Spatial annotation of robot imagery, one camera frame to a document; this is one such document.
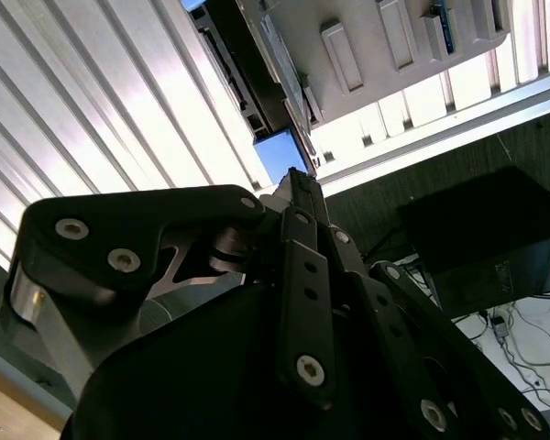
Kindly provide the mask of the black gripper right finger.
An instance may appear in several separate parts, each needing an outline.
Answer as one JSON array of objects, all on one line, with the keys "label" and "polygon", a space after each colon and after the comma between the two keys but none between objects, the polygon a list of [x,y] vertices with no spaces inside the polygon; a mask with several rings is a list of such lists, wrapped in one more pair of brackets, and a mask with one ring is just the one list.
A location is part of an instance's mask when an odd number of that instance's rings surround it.
[{"label": "black gripper right finger", "polygon": [[331,224],[321,186],[307,180],[310,212],[350,309],[354,341],[372,358],[373,431],[387,439],[547,439],[539,411],[490,360],[389,262],[367,270],[354,241]]}]

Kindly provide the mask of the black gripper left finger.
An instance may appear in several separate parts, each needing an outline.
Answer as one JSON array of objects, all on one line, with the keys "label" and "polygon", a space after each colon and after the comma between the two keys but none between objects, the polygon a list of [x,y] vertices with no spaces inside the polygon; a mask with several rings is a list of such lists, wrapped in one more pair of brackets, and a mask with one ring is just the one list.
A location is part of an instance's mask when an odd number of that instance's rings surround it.
[{"label": "black gripper left finger", "polygon": [[275,369],[327,408],[336,390],[320,184],[289,170],[272,195],[235,185],[46,199],[24,212],[0,316],[33,358],[80,396],[96,369],[140,338],[151,298],[227,272],[281,301]]}]

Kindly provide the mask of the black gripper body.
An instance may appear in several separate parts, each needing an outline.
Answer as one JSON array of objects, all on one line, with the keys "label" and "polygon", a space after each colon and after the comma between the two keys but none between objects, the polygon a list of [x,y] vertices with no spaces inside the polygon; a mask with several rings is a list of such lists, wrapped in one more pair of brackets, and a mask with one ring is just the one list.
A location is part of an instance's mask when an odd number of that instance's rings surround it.
[{"label": "black gripper body", "polygon": [[239,286],[107,358],[66,439],[417,439],[326,288]]}]

